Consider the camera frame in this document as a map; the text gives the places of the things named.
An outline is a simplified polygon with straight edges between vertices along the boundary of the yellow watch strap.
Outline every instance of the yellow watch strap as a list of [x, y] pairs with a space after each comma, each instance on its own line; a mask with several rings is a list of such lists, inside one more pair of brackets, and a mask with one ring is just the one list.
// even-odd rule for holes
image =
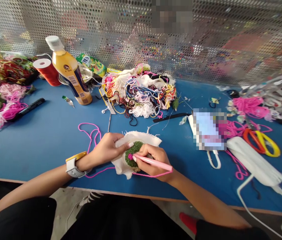
[[78, 154], [76, 154], [76, 155], [74, 155], [72, 157], [67, 158], [65, 161], [67, 162], [67, 161], [69, 161], [69, 160], [71, 160], [73, 158], [76, 158], [76, 160], [79, 160], [80, 158], [82, 158], [83, 156], [85, 156], [87, 154], [88, 154], [87, 151], [82, 152], [82, 153], [78, 153]]

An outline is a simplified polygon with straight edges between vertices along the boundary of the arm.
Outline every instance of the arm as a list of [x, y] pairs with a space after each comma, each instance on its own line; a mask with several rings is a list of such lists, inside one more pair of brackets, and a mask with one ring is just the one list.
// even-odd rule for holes
[[[76, 161], [78, 169], [84, 172], [100, 164], [109, 162], [120, 154], [123, 154], [123, 152], [132, 146], [124, 144], [116, 148], [115, 142], [122, 137], [123, 135], [119, 133], [106, 133], [91, 153]], [[14, 189], [0, 200], [0, 211], [25, 199], [52, 195], [56, 190], [72, 179], [72, 177], [66, 173], [66, 169], [66, 165], [62, 165], [42, 173]]]
[[[169, 159], [162, 148], [144, 144], [137, 154], [141, 156], [151, 154], [154, 159], [170, 164]], [[166, 172], [165, 170], [151, 166], [138, 158], [137, 164], [141, 170], [152, 176]], [[183, 176], [178, 171], [173, 170], [173, 173], [161, 176], [158, 179], [167, 182], [178, 189], [202, 214], [207, 222], [236, 229], [251, 227], [244, 218], [237, 214], [228, 205], [215, 197], [212, 193]]]

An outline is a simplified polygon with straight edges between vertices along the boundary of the black marker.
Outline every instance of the black marker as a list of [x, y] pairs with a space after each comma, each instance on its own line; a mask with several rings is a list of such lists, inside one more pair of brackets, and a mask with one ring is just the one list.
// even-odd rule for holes
[[17, 113], [17, 115], [15, 115], [15, 117], [13, 119], [11, 119], [10, 122], [15, 122], [15, 121], [19, 120], [24, 115], [26, 115], [28, 112], [32, 111], [33, 109], [35, 109], [37, 106], [41, 105], [44, 102], [45, 102], [44, 98], [40, 98], [40, 99], [36, 100], [34, 103], [32, 103], [31, 105], [29, 105], [28, 107], [23, 109], [21, 112]]

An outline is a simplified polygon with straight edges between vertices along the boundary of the orange thread spool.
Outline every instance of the orange thread spool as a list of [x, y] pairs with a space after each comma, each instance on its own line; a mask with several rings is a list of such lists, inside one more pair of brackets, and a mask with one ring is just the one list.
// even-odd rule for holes
[[38, 72], [47, 80], [47, 82], [53, 86], [60, 86], [59, 73], [54, 68], [51, 60], [42, 58], [34, 61], [33, 66], [38, 70]]

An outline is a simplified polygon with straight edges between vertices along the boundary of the phone screen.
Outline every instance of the phone screen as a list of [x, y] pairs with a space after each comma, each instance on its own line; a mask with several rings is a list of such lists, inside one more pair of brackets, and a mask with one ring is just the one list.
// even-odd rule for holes
[[193, 111], [193, 124], [196, 128], [196, 141], [200, 150], [226, 150], [225, 113]]

